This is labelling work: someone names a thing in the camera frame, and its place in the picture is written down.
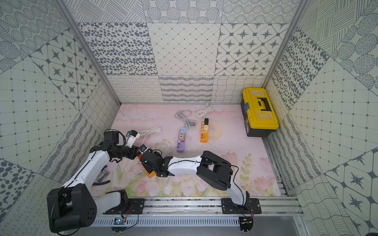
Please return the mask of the large orange power strip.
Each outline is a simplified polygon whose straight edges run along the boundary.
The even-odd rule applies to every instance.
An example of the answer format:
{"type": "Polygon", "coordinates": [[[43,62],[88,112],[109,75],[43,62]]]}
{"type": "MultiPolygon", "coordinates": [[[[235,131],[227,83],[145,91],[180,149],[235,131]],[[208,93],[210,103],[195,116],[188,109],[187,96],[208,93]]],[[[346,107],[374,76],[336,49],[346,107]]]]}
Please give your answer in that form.
{"type": "MultiPolygon", "coordinates": [[[[138,157],[138,159],[140,160],[141,157],[142,157],[142,154],[139,154],[137,157],[138,157]]],[[[144,167],[144,171],[145,171],[147,177],[150,178],[150,179],[156,176],[156,172],[155,172],[155,171],[150,171],[150,172],[149,172],[145,167],[144,167]]]]}

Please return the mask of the purple power strip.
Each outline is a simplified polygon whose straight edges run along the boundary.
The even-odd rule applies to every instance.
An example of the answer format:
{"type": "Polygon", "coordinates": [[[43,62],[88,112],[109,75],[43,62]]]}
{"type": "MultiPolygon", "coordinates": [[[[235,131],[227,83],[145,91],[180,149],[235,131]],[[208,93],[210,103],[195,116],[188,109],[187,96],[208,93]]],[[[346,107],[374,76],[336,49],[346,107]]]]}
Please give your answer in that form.
{"type": "Polygon", "coordinates": [[[185,150],[185,141],[180,142],[179,136],[178,136],[178,141],[177,141],[177,146],[176,146],[176,151],[177,152],[184,152],[185,150]]]}

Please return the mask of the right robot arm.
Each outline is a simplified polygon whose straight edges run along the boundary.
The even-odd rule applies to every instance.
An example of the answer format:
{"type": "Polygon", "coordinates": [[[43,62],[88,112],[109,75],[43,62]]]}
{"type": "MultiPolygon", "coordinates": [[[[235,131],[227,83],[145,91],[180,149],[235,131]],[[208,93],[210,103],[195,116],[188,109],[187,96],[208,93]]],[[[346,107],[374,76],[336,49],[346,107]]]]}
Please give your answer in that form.
{"type": "Polygon", "coordinates": [[[226,192],[234,205],[249,207],[249,193],[235,182],[239,168],[210,151],[197,157],[163,158],[159,152],[147,149],[140,155],[140,162],[148,174],[154,172],[160,178],[196,175],[211,187],[226,192]]]}

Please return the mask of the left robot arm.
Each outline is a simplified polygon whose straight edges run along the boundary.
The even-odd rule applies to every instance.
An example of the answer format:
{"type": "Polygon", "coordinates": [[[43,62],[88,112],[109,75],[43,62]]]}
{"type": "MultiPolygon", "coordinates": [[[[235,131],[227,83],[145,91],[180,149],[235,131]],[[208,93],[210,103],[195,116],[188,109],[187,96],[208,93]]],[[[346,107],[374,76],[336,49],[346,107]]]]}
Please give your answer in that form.
{"type": "Polygon", "coordinates": [[[62,187],[52,189],[47,196],[48,219],[51,232],[62,232],[89,227],[103,213],[130,211],[129,199],[124,190],[116,190],[94,199],[90,188],[109,162],[119,163],[123,158],[135,159],[138,147],[134,145],[140,134],[131,130],[127,135],[109,129],[104,140],[91,148],[85,163],[62,187]]]}

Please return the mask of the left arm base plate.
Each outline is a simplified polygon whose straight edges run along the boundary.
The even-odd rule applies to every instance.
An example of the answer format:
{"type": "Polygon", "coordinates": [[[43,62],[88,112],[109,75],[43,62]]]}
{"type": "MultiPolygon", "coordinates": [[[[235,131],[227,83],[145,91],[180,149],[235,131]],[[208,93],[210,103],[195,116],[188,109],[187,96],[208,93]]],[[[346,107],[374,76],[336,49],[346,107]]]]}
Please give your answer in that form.
{"type": "Polygon", "coordinates": [[[144,209],[145,199],[143,198],[132,198],[128,200],[122,200],[121,203],[104,212],[105,215],[115,215],[115,214],[142,214],[144,209]]]}

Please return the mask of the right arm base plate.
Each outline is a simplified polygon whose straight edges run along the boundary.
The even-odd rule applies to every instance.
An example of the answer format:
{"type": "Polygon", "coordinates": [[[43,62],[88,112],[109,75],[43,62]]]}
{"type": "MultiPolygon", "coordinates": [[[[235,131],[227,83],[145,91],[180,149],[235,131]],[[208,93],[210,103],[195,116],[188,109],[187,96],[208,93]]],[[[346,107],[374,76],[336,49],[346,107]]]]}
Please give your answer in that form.
{"type": "Polygon", "coordinates": [[[261,214],[261,205],[259,199],[249,198],[247,202],[243,205],[236,205],[232,202],[230,198],[221,199],[221,208],[223,214],[261,214]]]}

